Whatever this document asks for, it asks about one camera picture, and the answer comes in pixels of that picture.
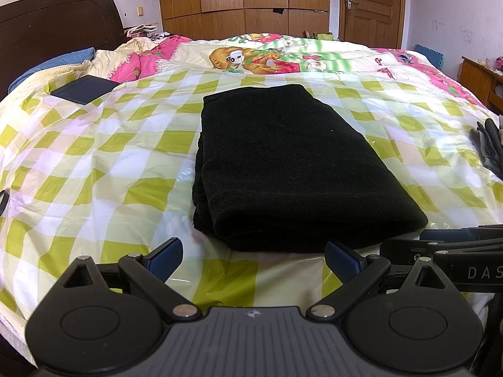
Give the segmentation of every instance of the folded clothes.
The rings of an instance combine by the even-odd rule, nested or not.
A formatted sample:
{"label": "folded clothes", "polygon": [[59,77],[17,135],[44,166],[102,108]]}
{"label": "folded clothes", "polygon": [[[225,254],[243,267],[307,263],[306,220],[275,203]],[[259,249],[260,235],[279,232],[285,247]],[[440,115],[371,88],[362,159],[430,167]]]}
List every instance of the folded clothes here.
{"label": "folded clothes", "polygon": [[364,137],[301,85],[210,95],[201,117],[194,227],[231,249],[360,248],[428,223]]}
{"label": "folded clothes", "polygon": [[492,119],[487,119],[484,126],[480,122],[477,122],[477,129],[473,128],[470,130],[470,140],[477,149],[482,166],[503,180],[501,129],[496,127]]}

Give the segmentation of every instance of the wooden desk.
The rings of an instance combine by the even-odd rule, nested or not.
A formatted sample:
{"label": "wooden desk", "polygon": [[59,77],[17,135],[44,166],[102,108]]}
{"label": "wooden desk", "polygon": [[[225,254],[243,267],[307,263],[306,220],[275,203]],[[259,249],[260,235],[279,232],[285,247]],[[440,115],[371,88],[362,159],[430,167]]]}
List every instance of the wooden desk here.
{"label": "wooden desk", "polygon": [[463,57],[459,83],[470,90],[486,107],[503,112],[503,99],[495,94],[495,87],[503,84],[503,75]]}

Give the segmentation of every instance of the wooden wardrobe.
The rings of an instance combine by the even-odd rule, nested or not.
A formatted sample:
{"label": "wooden wardrobe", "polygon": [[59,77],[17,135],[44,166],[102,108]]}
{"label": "wooden wardrobe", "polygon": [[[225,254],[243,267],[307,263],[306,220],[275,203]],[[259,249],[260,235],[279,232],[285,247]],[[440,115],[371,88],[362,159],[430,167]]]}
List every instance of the wooden wardrobe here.
{"label": "wooden wardrobe", "polygon": [[193,40],[328,32],[330,0],[160,0],[163,28]]}

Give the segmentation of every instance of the crosshair logo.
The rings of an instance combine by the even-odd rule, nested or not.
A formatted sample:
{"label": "crosshair logo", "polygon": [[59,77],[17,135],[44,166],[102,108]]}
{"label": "crosshair logo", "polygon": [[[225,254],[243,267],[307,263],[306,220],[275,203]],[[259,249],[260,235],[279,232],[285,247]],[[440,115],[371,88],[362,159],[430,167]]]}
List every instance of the crosshair logo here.
{"label": "crosshair logo", "polygon": [[253,309],[252,311],[249,311],[247,313],[248,316],[250,316],[251,318],[257,318],[258,316],[260,316],[262,313],[260,313],[258,310],[256,309]]}

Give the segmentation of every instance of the headboard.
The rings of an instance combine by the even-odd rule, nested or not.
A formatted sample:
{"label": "headboard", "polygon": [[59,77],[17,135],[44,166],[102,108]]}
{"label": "headboard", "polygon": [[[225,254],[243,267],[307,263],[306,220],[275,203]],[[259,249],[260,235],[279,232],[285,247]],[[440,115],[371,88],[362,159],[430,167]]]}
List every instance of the headboard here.
{"label": "headboard", "polygon": [[114,0],[19,0],[0,6],[0,100],[19,75],[58,55],[125,42]]}

